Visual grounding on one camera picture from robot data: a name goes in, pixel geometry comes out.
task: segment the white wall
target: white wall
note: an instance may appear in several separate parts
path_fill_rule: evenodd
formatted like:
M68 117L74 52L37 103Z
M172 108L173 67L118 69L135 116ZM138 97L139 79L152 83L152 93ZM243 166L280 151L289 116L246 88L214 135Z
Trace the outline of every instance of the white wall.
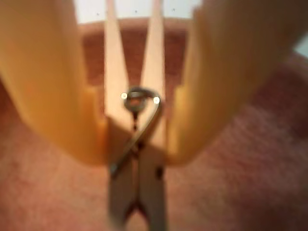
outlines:
M150 16L151 0L115 0L119 18ZM105 0L74 0L78 23L105 20ZM164 0L164 16L191 18L194 6L201 0ZM308 36L295 49L308 57Z

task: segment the clothespin jaw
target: clothespin jaw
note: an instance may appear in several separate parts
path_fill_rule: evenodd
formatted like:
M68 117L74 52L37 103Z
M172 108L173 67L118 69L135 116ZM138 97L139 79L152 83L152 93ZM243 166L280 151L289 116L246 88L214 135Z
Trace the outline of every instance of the clothespin jaw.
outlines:
M122 157L134 127L131 113L123 106L121 94L128 90L123 46L113 0L107 1L105 27L105 112L109 117L110 163ZM165 100L165 66L163 17L160 0L154 0L150 19L146 52L141 75L141 87L157 92ZM138 116L140 126L147 123L152 109L148 106ZM162 116L151 138L138 152L138 174L132 159L125 163L116 177L110 179L109 212L111 218L123 226L130 212L138 209L145 215L151 231L166 229L165 188L163 166L166 151L166 119Z

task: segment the hole in clothespin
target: hole in clothespin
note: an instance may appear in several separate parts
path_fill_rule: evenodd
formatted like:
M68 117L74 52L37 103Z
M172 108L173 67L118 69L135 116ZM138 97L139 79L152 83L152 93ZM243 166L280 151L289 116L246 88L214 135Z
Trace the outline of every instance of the hole in clothespin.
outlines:
M135 122L134 122L134 125L133 125L133 130L134 130L134 131L136 131L136 130L137 130L137 128L138 128L137 123L135 123Z
M156 179L162 180L164 177L164 172L165 171L163 167L158 167L155 172Z
M138 211L135 210L133 214L131 214L129 220L126 223L125 227L126 231L148 231L148 223L144 216Z
M144 148L144 143L143 142L138 143L138 149L141 150L143 148Z

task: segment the floor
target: floor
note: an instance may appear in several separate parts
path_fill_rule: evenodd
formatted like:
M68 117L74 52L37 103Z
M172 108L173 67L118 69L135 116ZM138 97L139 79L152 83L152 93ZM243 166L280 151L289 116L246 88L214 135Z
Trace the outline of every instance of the floor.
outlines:
M131 84L139 82L146 21L122 22ZM186 23L166 24L168 115ZM103 80L102 24L80 27L90 84ZM167 170L171 231L308 230L308 61L277 68L189 165ZM84 166L33 133L0 85L0 230L108 231L107 171ZM142 222L131 223L142 230Z

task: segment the clothespin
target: clothespin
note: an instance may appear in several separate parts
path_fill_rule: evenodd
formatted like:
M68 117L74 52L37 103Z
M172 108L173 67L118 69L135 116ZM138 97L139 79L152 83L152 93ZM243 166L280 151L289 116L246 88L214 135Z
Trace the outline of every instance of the clothespin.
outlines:
M166 120L159 114L165 99L161 1L153 2L141 86L130 91L113 0L108 0L107 6L105 112L110 119L109 211L117 224L124 225L131 213L138 210L147 220L149 230L163 231ZM134 100L137 111L144 108L143 112L134 112Z

